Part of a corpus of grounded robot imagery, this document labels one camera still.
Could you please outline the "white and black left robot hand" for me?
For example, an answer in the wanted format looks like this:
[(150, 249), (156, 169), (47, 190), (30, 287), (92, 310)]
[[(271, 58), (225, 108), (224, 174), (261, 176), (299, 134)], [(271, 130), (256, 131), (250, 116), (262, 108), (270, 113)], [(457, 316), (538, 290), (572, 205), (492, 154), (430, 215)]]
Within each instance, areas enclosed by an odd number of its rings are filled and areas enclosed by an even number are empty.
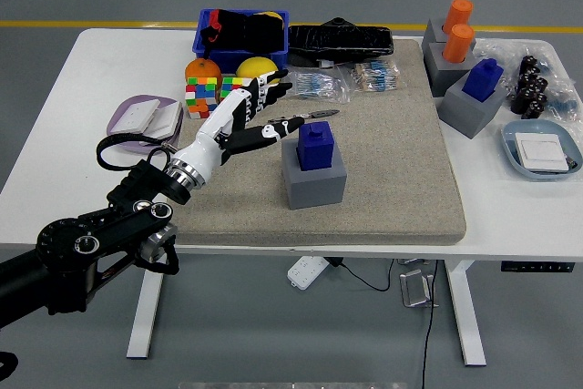
[(303, 125), (304, 118), (294, 117), (246, 127), (257, 113), (274, 104), (292, 87), (290, 83), (272, 82), (287, 75), (286, 69), (272, 71), (231, 91), (202, 124), (194, 141), (174, 154), (167, 173), (186, 186), (200, 187), (231, 156), (266, 148)]

